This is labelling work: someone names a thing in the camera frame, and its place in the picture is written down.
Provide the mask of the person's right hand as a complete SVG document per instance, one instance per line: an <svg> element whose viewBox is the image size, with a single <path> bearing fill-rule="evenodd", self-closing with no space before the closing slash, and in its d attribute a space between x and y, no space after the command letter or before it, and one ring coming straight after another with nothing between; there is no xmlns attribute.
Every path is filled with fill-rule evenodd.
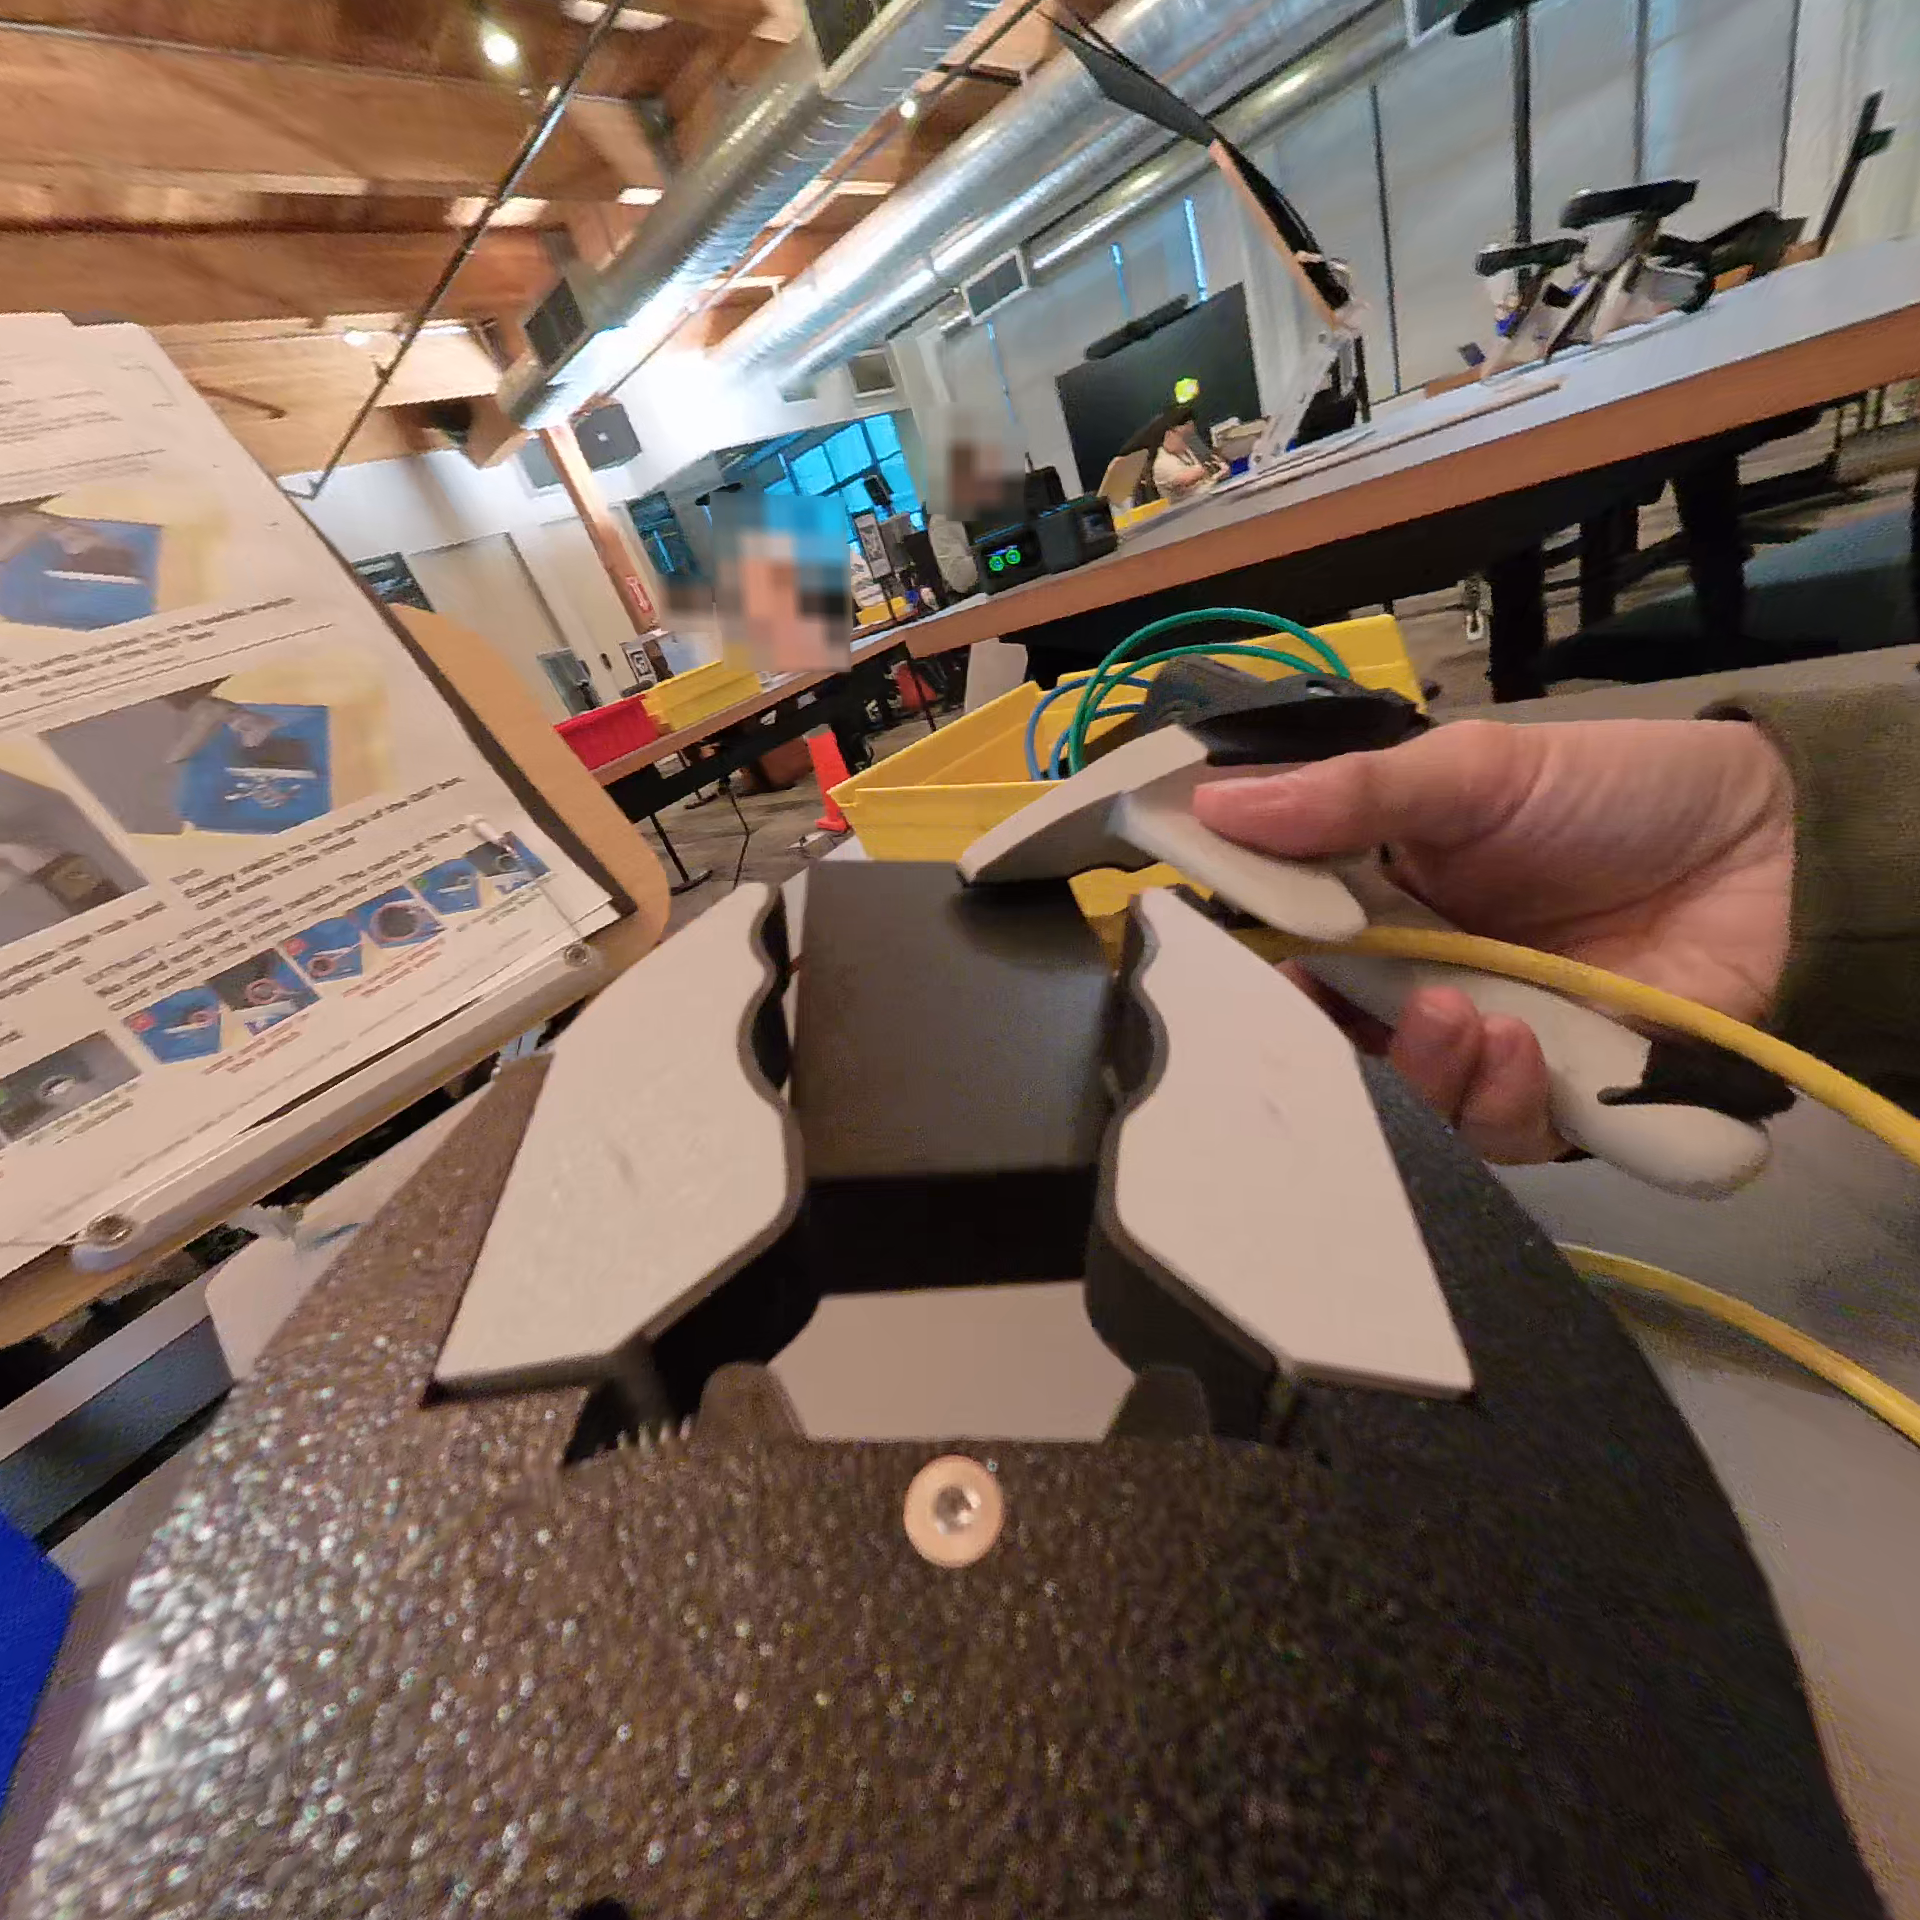
<svg viewBox="0 0 1920 1920"><path fill-rule="evenodd" d="M1264 856L1383 852L1445 924L1764 1021L1790 960L1790 763L1750 723L1443 726L1192 795Z"/></svg>

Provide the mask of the blue plastic bin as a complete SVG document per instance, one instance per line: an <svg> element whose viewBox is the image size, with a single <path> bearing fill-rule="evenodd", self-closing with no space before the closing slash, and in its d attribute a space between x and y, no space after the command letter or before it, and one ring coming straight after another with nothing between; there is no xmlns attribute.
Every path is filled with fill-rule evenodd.
<svg viewBox="0 0 1920 1920"><path fill-rule="evenodd" d="M75 1595L65 1571L4 1518L4 1800L55 1672Z"/></svg>

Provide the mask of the black network switch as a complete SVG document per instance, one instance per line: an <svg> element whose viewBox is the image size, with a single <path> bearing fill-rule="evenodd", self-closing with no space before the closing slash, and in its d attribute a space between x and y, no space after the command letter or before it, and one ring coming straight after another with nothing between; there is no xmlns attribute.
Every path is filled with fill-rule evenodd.
<svg viewBox="0 0 1920 1920"><path fill-rule="evenodd" d="M1114 986L1068 878L868 859L809 871L790 1109L819 1297L1085 1274Z"/></svg>

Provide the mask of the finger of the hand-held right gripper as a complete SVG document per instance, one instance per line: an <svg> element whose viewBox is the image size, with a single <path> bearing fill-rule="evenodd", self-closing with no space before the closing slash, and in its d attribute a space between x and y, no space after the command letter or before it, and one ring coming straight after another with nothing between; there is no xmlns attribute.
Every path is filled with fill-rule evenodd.
<svg viewBox="0 0 1920 1920"><path fill-rule="evenodd" d="M962 885L1077 878L1085 871L1143 871L1155 859L1118 825L1118 804L1155 780L1203 770L1209 746L1185 729L1145 731L1096 758L972 840L957 856Z"/></svg>

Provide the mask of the small yellow plastic bin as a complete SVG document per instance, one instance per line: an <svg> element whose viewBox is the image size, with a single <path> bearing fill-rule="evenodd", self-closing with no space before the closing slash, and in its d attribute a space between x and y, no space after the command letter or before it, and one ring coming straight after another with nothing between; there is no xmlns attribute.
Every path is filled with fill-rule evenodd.
<svg viewBox="0 0 1920 1920"><path fill-rule="evenodd" d="M659 736L690 731L711 714L759 694L759 673L731 661L708 661L640 692Z"/></svg>

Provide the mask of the red plastic bin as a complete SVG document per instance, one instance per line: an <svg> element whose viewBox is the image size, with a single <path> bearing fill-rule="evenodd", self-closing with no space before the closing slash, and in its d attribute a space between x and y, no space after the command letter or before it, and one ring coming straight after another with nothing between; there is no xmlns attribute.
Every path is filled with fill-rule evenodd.
<svg viewBox="0 0 1920 1920"><path fill-rule="evenodd" d="M586 770L599 770L663 737L659 723L640 694L571 714L554 731Z"/></svg>

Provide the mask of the black floor lamp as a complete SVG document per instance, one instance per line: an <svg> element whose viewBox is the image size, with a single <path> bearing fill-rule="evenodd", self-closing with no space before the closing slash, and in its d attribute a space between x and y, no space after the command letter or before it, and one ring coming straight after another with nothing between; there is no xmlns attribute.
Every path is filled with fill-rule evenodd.
<svg viewBox="0 0 1920 1920"><path fill-rule="evenodd" d="M1534 229L1534 49L1530 49L1534 2L1461 2L1452 13L1452 36L1509 33L1509 77L1511 77L1511 239L1486 245L1477 254L1477 273L1504 272L1514 250L1545 245Z"/></svg>

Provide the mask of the printed instruction sheet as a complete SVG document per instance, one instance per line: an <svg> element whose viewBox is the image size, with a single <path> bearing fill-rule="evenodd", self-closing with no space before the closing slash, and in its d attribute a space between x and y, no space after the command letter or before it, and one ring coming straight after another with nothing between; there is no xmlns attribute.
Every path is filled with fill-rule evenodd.
<svg viewBox="0 0 1920 1920"><path fill-rule="evenodd" d="M4 316L4 1274L631 909L145 330Z"/></svg>

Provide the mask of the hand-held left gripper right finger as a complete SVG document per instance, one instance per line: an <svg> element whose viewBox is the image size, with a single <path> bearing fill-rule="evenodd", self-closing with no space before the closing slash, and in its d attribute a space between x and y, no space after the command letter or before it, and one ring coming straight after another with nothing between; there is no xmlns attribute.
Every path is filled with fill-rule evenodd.
<svg viewBox="0 0 1920 1920"><path fill-rule="evenodd" d="M1477 1392L1356 1049L1178 890L1128 906L1110 1074L1085 1297L1118 1361L1248 1444L1301 1383Z"/></svg>

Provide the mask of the person's right forearm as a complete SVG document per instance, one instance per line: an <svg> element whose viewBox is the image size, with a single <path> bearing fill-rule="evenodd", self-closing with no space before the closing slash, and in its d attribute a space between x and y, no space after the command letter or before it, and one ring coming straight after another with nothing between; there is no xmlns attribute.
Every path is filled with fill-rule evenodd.
<svg viewBox="0 0 1920 1920"><path fill-rule="evenodd" d="M1917 1112L1917 692L1741 692L1790 775L1790 943L1764 1028Z"/></svg>

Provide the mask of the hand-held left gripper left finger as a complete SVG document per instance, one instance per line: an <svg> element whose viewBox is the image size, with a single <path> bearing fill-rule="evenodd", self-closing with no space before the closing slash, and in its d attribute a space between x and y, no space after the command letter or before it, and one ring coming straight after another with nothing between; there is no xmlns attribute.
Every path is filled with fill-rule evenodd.
<svg viewBox="0 0 1920 1920"><path fill-rule="evenodd" d="M586 1445L667 1444L812 1318L788 922L743 882L548 1049L432 1400L581 1387Z"/></svg>

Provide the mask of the black-framed wooden desk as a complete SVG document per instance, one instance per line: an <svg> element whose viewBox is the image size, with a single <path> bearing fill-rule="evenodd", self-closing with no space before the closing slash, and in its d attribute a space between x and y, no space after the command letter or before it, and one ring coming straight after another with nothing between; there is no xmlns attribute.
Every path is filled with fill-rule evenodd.
<svg viewBox="0 0 1920 1920"><path fill-rule="evenodd" d="M741 775L806 731L830 729L842 758L851 760L855 726L895 688L890 667L904 661L911 657L898 632L855 641L845 673L788 677L731 709L594 766L589 780L628 821L640 824Z"/></svg>

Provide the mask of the large black computer monitor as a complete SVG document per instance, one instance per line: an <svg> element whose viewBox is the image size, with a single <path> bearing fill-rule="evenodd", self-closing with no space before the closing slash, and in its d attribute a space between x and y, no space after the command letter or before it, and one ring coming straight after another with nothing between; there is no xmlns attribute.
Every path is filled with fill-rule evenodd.
<svg viewBox="0 0 1920 1920"><path fill-rule="evenodd" d="M1164 323L1153 334L1079 358L1055 380L1068 443L1085 477L1096 477L1139 429L1174 409L1180 381L1194 381L1192 409L1202 429L1264 416L1239 285L1178 314L1172 307L1158 314Z"/></svg>

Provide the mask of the black device with green lights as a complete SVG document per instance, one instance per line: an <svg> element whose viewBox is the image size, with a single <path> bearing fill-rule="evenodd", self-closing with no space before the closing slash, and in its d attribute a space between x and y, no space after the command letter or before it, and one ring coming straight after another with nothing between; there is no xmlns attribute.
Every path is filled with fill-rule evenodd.
<svg viewBox="0 0 1920 1920"><path fill-rule="evenodd" d="M976 586L983 594L1002 594L1016 586L1069 571L1085 563L1077 533L1063 509L1005 521L972 540Z"/></svg>

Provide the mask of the silver round ventilation duct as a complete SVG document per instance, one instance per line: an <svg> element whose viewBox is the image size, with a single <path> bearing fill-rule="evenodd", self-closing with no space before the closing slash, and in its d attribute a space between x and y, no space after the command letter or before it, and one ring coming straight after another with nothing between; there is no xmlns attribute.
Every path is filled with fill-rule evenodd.
<svg viewBox="0 0 1920 1920"><path fill-rule="evenodd" d="M1185 103L1215 112L1375 17L1383 19L1383 47L1397 51L1399 2L1117 2L1096 31ZM1135 112L1100 97L1069 51L1052 56L731 330L714 362L741 380L770 380L780 392L806 389L830 365L957 297L972 273L1110 186L1155 139Z"/></svg>

